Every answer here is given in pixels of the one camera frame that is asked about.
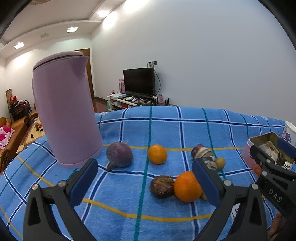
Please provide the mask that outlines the person's hand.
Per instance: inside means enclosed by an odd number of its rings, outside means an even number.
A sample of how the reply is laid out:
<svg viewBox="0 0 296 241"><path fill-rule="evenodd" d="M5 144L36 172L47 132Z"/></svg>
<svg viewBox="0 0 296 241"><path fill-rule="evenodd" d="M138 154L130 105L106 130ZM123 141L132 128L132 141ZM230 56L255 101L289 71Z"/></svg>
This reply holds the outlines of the person's hand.
<svg viewBox="0 0 296 241"><path fill-rule="evenodd" d="M286 220L283 215L278 212L267 231L267 240L290 240L292 226L292 222Z"/></svg>

